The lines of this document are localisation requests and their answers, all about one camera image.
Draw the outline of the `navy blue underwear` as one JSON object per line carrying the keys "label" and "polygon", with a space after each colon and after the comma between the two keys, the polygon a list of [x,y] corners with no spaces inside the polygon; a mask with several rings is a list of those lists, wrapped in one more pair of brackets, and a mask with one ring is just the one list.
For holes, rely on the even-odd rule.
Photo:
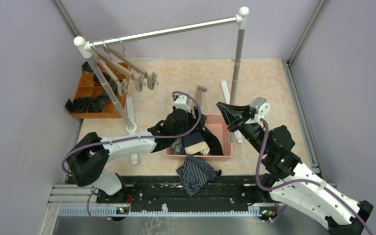
{"label": "navy blue underwear", "polygon": [[181,155],[208,155],[210,147],[206,143],[202,133],[195,131],[182,137],[179,154]]}

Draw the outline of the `black underwear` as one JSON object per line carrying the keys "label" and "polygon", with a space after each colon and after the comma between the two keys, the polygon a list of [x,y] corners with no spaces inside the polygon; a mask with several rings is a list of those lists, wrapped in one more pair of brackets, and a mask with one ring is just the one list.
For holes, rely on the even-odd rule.
{"label": "black underwear", "polygon": [[222,156],[224,154],[219,139],[207,127],[202,131],[202,137],[210,149],[208,155]]}

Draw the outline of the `beige clip hanger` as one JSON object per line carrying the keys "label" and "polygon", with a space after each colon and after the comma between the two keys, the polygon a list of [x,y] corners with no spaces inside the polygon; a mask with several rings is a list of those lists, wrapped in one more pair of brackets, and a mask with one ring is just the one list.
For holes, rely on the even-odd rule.
{"label": "beige clip hanger", "polygon": [[132,72],[131,70],[128,70],[127,68],[125,68],[124,66],[122,66],[121,64],[119,64],[118,62],[116,61],[113,61],[109,56],[107,56],[106,54],[103,54],[103,53],[100,53],[98,52],[99,54],[101,54],[102,58],[105,59],[105,60],[109,60],[107,63],[109,65],[111,65],[113,68],[115,68],[117,71],[121,72],[122,74],[124,74],[126,77],[128,77],[129,79],[131,79],[132,81],[134,81],[134,78],[137,79],[139,77],[139,74],[137,72]]}
{"label": "beige clip hanger", "polygon": [[[202,104],[202,93],[206,91],[207,91],[207,88],[197,85],[194,99],[197,101],[199,106],[201,106]],[[198,107],[195,104],[193,106],[193,112],[194,112],[195,119],[198,119],[201,116],[200,118],[201,122],[205,122],[207,120],[207,116],[205,114],[202,114],[198,110]]]}
{"label": "beige clip hanger", "polygon": [[96,50],[93,49],[92,53],[94,54],[94,56],[98,59],[99,61],[99,64],[104,68],[104,70],[106,71],[106,73],[110,76],[110,78],[113,80],[113,82],[116,84],[117,86],[117,94],[120,95],[120,96],[123,96],[124,94],[127,94],[128,91],[125,87],[125,85],[127,84],[126,83],[126,80],[120,80],[114,73],[113,71],[108,67],[108,61],[109,60],[105,60],[102,58],[101,54],[99,54]]}
{"label": "beige clip hanger", "polygon": [[152,72],[149,74],[147,70],[145,70],[142,66],[137,64],[135,61],[131,60],[124,54],[125,47],[122,45],[123,50],[120,52],[119,50],[115,49],[112,46],[106,46],[104,45],[105,48],[107,49],[107,52],[109,54],[113,54],[115,57],[119,58],[122,60],[126,65],[129,65],[132,70],[137,72],[139,74],[139,77],[137,79],[134,78],[134,81],[138,82],[138,85],[135,85],[135,88],[138,88],[137,91],[141,92],[143,90],[143,86],[146,85],[148,89],[154,90],[154,88],[159,84],[157,81],[158,75],[155,72]]}

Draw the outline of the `dark striped underwear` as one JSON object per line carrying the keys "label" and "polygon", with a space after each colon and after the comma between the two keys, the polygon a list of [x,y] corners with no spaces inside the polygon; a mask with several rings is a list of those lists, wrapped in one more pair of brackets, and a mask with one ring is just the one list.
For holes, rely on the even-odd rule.
{"label": "dark striped underwear", "polygon": [[222,175],[221,169],[215,170],[203,159],[189,154],[176,172],[189,197],[194,196],[204,184]]}

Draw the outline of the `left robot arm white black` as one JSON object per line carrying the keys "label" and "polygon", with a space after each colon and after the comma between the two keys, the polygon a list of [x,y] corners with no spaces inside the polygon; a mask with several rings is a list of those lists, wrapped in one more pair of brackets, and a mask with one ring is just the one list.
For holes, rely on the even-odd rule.
{"label": "left robot arm white black", "polygon": [[201,120],[200,109],[186,111],[174,108],[166,119],[139,134],[102,138],[96,132],[91,132],[67,154],[64,162],[78,187],[95,187],[114,202],[120,203],[127,196],[125,183],[118,174],[107,170],[106,164],[133,154],[165,150],[194,131]]}

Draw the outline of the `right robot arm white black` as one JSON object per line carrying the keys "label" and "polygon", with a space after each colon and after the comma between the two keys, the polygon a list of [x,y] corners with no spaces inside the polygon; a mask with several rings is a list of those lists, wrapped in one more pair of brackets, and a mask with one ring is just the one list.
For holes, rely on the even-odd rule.
{"label": "right robot arm white black", "polygon": [[262,202],[283,203],[311,217],[330,235],[372,234],[367,225],[373,205],[339,192],[292,152],[294,141],[286,126],[269,128],[261,115],[266,104],[235,106],[217,103],[227,129],[239,131],[259,153],[256,195]]}

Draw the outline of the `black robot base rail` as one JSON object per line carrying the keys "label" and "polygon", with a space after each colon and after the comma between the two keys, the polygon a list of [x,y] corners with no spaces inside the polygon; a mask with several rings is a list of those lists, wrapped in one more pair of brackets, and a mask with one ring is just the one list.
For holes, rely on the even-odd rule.
{"label": "black robot base rail", "polygon": [[217,176],[201,186],[183,184],[178,176],[124,176],[125,188],[115,195],[97,189],[90,204],[117,204],[116,217],[159,214],[168,216],[276,217],[282,204],[261,190],[252,175]]}

